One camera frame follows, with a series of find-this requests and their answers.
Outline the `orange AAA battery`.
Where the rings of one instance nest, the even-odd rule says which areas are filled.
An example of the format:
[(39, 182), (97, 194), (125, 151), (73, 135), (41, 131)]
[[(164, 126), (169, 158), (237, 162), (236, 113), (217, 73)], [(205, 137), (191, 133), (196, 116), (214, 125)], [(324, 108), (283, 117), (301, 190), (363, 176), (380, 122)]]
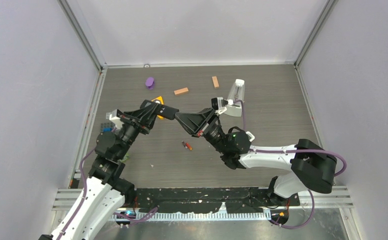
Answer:
[(185, 146), (186, 146), (186, 148), (189, 149), (190, 151), (193, 150), (193, 148), (191, 147), (191, 145), (189, 145), (188, 143), (185, 143)]

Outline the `blue building brick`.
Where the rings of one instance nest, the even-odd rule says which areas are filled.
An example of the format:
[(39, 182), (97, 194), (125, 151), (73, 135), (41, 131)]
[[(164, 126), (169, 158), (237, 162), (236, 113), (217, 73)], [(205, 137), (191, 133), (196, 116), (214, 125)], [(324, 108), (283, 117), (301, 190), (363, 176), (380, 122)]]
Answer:
[(105, 133), (105, 132), (111, 132), (112, 130), (113, 130), (112, 128), (107, 127), (107, 128), (104, 128), (104, 129), (102, 130), (102, 132), (103, 132), (103, 133)]

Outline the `grey building plate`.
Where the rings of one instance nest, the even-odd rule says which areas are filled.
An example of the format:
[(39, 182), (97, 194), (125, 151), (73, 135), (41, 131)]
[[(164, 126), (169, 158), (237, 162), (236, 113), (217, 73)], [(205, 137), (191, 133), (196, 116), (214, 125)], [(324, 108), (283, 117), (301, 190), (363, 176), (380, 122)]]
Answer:
[(100, 124), (100, 132), (102, 132), (102, 130), (104, 128), (112, 128), (112, 131), (115, 129), (115, 124), (113, 122), (104, 122), (104, 123), (101, 123)]

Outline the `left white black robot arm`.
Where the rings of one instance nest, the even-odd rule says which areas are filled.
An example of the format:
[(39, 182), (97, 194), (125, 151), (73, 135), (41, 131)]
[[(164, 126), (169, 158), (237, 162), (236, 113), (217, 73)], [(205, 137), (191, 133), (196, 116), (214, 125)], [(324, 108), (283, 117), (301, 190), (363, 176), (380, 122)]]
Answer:
[(40, 239), (92, 240), (118, 208), (130, 207), (136, 199), (135, 186), (120, 177), (125, 168), (122, 160), (139, 134), (150, 133), (157, 116), (173, 120), (177, 112), (177, 108), (144, 100), (139, 109), (110, 113), (115, 130), (98, 135), (93, 149), (96, 158), (88, 175), (81, 175), (82, 192), (57, 228)]

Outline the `black remote control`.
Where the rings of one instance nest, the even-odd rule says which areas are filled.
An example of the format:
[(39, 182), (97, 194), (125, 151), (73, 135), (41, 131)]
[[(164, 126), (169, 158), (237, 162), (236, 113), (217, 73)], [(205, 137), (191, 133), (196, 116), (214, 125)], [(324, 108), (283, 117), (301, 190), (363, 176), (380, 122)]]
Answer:
[(175, 114), (180, 111), (177, 108), (151, 100), (144, 100), (140, 105), (140, 109), (146, 110), (151, 115), (161, 116), (168, 120), (174, 120)]

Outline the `purple plastic cap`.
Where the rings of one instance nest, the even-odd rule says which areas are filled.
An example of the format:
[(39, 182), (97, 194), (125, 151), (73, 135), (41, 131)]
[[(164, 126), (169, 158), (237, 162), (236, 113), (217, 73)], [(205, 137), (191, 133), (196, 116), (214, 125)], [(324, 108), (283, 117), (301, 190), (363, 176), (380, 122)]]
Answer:
[(145, 86), (148, 90), (152, 90), (155, 87), (155, 78), (148, 77), (145, 81)]

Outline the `yellow triangular toy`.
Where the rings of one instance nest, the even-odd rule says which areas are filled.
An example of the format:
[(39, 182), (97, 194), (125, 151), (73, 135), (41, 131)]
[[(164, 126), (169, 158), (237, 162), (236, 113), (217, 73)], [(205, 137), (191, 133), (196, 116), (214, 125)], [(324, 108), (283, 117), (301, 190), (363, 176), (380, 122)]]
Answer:
[[(158, 103), (158, 104), (161, 104), (161, 105), (164, 105), (164, 100), (163, 100), (163, 97), (162, 96), (158, 96), (154, 99), (151, 100), (152, 102), (155, 102), (155, 103)], [(161, 115), (158, 115), (157, 116), (159, 119), (161, 120), (164, 120), (165, 118)]]

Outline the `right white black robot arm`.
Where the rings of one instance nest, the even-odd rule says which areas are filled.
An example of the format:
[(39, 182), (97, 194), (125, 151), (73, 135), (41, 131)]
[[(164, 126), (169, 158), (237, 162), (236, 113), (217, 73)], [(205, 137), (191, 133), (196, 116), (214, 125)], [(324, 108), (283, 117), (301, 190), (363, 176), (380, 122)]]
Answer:
[(177, 112), (175, 119), (195, 138), (204, 138), (230, 169), (272, 168), (288, 171), (275, 176), (269, 183), (267, 198), (273, 205), (281, 205), (298, 192), (311, 190), (330, 194), (336, 175), (335, 155), (321, 149), (308, 139), (280, 147), (255, 146), (254, 135), (237, 126), (224, 132), (218, 110), (205, 108), (197, 113)]

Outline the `white metronome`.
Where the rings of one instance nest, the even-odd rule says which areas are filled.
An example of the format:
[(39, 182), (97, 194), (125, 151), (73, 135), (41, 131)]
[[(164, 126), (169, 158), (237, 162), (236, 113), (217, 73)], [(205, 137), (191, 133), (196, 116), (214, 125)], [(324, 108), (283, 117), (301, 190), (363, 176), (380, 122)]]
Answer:
[(231, 117), (241, 117), (243, 110), (241, 102), (244, 102), (244, 96), (245, 81), (236, 79), (229, 91), (228, 97), (225, 99), (228, 104), (224, 113)]

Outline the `green toy piece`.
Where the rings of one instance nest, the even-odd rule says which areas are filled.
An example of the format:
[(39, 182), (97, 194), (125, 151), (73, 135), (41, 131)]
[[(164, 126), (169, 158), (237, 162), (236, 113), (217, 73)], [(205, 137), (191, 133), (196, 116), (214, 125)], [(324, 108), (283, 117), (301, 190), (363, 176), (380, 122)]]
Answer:
[(122, 163), (125, 163), (130, 157), (128, 155), (125, 155), (123, 159), (121, 160)]

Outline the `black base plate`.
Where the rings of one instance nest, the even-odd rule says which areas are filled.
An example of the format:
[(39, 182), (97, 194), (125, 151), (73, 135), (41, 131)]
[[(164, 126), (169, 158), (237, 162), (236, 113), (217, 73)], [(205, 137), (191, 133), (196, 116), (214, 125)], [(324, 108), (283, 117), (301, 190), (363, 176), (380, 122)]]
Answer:
[(142, 213), (157, 207), (159, 213), (208, 214), (221, 206), (230, 214), (259, 213), (278, 206), (268, 198), (266, 187), (138, 188), (135, 193), (123, 206)]

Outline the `upright orange wooden block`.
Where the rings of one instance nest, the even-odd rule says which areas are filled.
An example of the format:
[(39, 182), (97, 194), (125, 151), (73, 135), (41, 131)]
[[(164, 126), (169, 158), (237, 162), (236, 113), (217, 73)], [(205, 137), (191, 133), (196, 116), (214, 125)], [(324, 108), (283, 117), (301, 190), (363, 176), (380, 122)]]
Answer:
[(220, 87), (218, 78), (216, 76), (212, 76), (211, 79), (212, 79), (213, 87), (215, 89), (218, 89)]

